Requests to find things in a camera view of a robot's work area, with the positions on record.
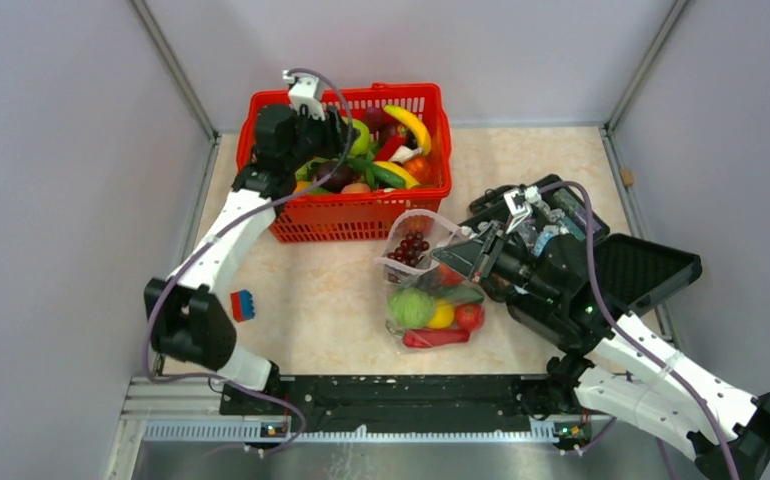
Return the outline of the green pear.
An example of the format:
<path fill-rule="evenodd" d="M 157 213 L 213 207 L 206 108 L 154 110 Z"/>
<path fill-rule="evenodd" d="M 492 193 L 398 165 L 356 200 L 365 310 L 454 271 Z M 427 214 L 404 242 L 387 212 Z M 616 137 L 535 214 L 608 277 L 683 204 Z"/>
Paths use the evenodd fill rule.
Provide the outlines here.
<path fill-rule="evenodd" d="M 371 144 L 369 127 L 363 121 L 355 118 L 350 121 L 350 126 L 353 128 L 354 141 L 351 145 L 349 155 L 351 157 L 366 155 L 370 150 Z"/>

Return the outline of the red plastic shopping basket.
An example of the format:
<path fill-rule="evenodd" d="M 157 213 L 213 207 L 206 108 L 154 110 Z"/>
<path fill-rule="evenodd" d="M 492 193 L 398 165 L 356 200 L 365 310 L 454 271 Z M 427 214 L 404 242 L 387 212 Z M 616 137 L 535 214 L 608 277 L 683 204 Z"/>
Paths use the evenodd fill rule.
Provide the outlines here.
<path fill-rule="evenodd" d="M 437 211 L 450 194 L 451 135 L 438 85 L 375 83 L 340 95 L 328 91 L 325 110 L 339 110 L 341 98 L 349 102 L 354 116 L 367 106 L 387 104 L 417 114 L 432 137 L 432 151 L 426 157 L 429 171 L 418 187 L 352 194 L 316 188 L 294 196 L 296 171 L 314 158 L 305 153 L 305 120 L 294 112 L 287 92 L 257 92 L 241 129 L 232 188 L 254 190 L 273 202 L 276 218 L 269 229 L 280 242 L 383 239 L 405 211 Z"/>

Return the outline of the orange green mango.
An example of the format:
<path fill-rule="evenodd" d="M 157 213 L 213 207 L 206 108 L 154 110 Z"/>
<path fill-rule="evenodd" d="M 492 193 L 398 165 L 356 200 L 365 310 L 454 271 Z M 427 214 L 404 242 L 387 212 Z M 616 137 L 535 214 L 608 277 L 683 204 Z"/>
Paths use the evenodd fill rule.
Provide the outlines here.
<path fill-rule="evenodd" d="M 439 283 L 445 287 L 454 287 L 464 281 L 464 277 L 461 274 L 445 265 L 437 267 L 437 275 Z"/>

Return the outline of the red apple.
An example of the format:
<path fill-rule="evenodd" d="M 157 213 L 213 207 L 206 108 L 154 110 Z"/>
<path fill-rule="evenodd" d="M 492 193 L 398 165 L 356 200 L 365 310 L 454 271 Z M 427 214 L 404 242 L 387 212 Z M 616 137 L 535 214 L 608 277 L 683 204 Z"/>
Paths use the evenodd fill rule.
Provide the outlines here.
<path fill-rule="evenodd" d="M 473 332 L 483 327 L 485 310 L 479 303 L 462 304 L 455 308 L 454 320 L 460 329 Z"/>

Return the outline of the yellow apple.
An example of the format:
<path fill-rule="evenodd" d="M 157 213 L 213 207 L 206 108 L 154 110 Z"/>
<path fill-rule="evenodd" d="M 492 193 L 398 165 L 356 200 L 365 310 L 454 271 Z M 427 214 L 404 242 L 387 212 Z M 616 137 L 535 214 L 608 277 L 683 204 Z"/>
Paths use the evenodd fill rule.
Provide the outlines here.
<path fill-rule="evenodd" d="M 443 299 L 438 299 L 433 316 L 427 322 L 426 327 L 434 330 L 448 329 L 454 321 L 455 306 Z"/>

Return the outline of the clear zip top bag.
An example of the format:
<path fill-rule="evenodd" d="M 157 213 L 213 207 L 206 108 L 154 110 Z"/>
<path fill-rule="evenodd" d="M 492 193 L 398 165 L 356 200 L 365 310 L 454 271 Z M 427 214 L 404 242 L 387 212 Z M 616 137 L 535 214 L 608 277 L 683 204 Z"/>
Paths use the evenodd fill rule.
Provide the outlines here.
<path fill-rule="evenodd" d="M 397 247 L 404 235 L 410 231 L 422 232 L 430 244 L 430 249 L 417 267 L 409 267 L 386 257 L 389 252 Z M 402 344 L 403 333 L 409 330 L 409 328 L 400 327 L 391 320 L 387 305 L 387 300 L 391 293 L 410 287 L 429 294 L 437 301 L 439 299 L 438 296 L 448 287 L 442 286 L 439 283 L 437 267 L 441 264 L 432 259 L 431 251 L 452 243 L 467 240 L 470 238 L 470 234 L 471 230 L 469 228 L 460 227 L 438 213 L 426 209 L 408 210 L 397 217 L 392 225 L 385 249 L 380 256 L 374 259 L 374 263 L 382 269 L 386 306 L 385 327 L 402 348 L 409 351 L 423 351 L 464 345 L 469 343 L 472 337 L 482 329 L 471 332 L 470 341 L 467 343 L 451 344 L 431 349 L 410 349 Z"/>

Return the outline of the dark purple grape bunch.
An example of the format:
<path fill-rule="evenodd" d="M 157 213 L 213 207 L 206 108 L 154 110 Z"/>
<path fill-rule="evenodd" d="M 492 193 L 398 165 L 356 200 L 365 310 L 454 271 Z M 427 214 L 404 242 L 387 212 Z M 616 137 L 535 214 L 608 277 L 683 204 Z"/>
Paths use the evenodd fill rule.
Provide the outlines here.
<path fill-rule="evenodd" d="M 386 257 L 409 267 L 417 267 L 430 249 L 429 242 L 420 231 L 410 231 Z"/>

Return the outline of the round green cabbage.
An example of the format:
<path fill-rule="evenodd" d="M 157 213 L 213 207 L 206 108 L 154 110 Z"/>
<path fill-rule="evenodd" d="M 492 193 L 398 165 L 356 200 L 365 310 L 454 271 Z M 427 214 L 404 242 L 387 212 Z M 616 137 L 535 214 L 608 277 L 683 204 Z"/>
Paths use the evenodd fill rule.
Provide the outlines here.
<path fill-rule="evenodd" d="M 391 293 L 387 305 L 391 320 L 398 326 L 409 329 L 426 326 L 436 311 L 435 299 L 413 287 Z"/>

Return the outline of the red chili pepper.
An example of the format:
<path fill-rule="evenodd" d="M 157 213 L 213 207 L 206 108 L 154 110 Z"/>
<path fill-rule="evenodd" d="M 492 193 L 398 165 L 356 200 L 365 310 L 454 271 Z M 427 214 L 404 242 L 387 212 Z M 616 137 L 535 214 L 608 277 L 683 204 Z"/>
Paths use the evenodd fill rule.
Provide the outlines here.
<path fill-rule="evenodd" d="M 470 341 L 471 332 L 463 329 L 409 329 L 403 333 L 402 344 L 410 349 L 431 349 Z"/>

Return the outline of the small dark green cucumber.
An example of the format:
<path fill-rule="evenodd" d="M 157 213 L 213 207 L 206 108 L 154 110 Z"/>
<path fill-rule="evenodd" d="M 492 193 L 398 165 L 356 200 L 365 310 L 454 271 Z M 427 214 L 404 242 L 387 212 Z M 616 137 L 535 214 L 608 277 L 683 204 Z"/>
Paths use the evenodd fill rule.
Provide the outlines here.
<path fill-rule="evenodd" d="M 482 304 L 485 300 L 484 292 L 470 284 L 460 284 L 445 289 L 439 296 L 439 299 L 448 302 L 453 306 L 464 304 Z"/>

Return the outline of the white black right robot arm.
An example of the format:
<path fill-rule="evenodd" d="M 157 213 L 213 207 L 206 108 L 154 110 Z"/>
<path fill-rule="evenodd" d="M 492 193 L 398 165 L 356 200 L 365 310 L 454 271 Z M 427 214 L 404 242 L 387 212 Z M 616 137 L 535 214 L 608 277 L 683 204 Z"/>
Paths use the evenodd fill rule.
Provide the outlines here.
<path fill-rule="evenodd" d="M 770 462 L 770 392 L 707 371 L 643 316 L 693 283 L 698 256 L 634 237 L 565 233 L 533 245 L 488 229 L 433 258 L 505 302 L 554 344 L 547 397 L 608 414 L 673 446 L 708 479 L 758 479 Z"/>

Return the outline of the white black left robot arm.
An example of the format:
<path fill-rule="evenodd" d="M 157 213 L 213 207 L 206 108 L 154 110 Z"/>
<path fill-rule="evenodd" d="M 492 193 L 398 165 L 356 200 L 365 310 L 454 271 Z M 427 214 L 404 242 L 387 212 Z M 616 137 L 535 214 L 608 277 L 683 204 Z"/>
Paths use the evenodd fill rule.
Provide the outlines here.
<path fill-rule="evenodd" d="M 346 155 L 354 137 L 335 106 L 270 104 L 254 120 L 250 158 L 220 214 L 179 267 L 147 283 L 144 300 L 155 352 L 244 387 L 244 401 L 264 414 L 278 407 L 282 388 L 270 379 L 272 362 L 239 344 L 222 300 L 255 241 L 298 197 L 297 171 L 314 157 Z"/>

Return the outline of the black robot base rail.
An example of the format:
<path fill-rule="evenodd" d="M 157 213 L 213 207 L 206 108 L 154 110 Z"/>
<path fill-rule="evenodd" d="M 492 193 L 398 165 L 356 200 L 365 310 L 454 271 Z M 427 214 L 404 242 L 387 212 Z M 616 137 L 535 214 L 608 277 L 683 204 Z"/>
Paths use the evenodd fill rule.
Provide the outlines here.
<path fill-rule="evenodd" d="M 219 411 L 262 422 L 260 439 L 505 439 L 584 445 L 605 415 L 546 375 L 273 375 L 265 398 L 224 387 Z"/>

